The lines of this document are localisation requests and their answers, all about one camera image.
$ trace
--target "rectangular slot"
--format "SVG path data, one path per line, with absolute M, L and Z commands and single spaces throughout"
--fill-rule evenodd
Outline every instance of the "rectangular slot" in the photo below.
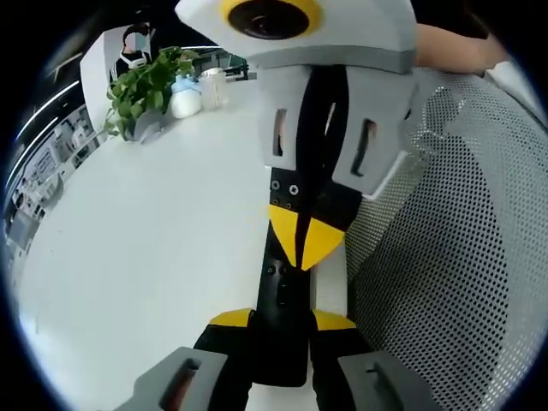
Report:
M 199 368 L 200 362 L 198 360 L 185 360 L 160 400 L 159 406 L 163 411 L 179 411 L 188 387 Z
M 363 163 L 363 159 L 366 156 L 367 145 L 369 144 L 369 136 L 375 137 L 377 131 L 377 123 L 372 122 L 369 119 L 365 119 L 361 125 L 360 140 L 358 141 L 358 147 L 356 148 L 356 154 L 350 172 L 354 176 L 363 177 L 360 173 L 360 168 Z
M 285 123 L 285 117 L 287 114 L 288 111 L 286 109 L 276 110 L 276 118 L 274 119 L 274 135 L 272 139 L 272 154 L 276 157 L 281 157 L 283 155 L 283 124 Z

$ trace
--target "plant pot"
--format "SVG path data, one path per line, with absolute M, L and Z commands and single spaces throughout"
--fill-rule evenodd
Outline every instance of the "plant pot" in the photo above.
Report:
M 126 130 L 126 141 L 143 142 L 162 131 L 162 113 L 158 110 L 145 111 L 135 122 L 132 130 Z
M 185 118 L 196 114 L 202 108 L 200 93 L 192 88 L 171 95 L 170 111 L 174 118 Z

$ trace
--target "yellow lens ring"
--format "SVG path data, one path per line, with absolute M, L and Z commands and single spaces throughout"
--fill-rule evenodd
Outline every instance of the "yellow lens ring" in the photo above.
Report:
M 237 6 L 243 3 L 260 2 L 261 0 L 222 0 L 221 1 L 221 16 L 232 27 L 229 21 L 230 12 Z M 307 36 L 319 29 L 322 23 L 322 9 L 315 0 L 276 0 L 280 3 L 290 4 L 302 11 L 308 19 L 308 28 L 299 36 Z

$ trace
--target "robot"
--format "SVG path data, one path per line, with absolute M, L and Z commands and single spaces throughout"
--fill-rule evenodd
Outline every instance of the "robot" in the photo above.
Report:
M 322 411 L 438 409 L 426 382 L 372 352 L 352 321 L 310 307 L 311 268 L 407 153 L 417 88 L 410 2 L 184 0 L 176 13 L 261 67 L 270 224 L 257 306 L 214 318 L 194 348 L 138 378 L 117 410 L 243 410 L 252 383 L 302 386 L 309 353 Z

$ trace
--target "person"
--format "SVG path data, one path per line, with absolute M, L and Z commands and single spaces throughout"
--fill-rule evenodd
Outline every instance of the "person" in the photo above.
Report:
M 152 62 L 150 54 L 143 51 L 148 33 L 149 29 L 146 24 L 132 25 L 124 32 L 122 36 L 123 49 L 120 52 L 120 57 L 110 68 L 110 83 L 129 70 L 137 69 Z
M 508 58 L 506 50 L 489 35 L 474 39 L 438 27 L 418 25 L 418 67 L 462 74 L 483 74 Z

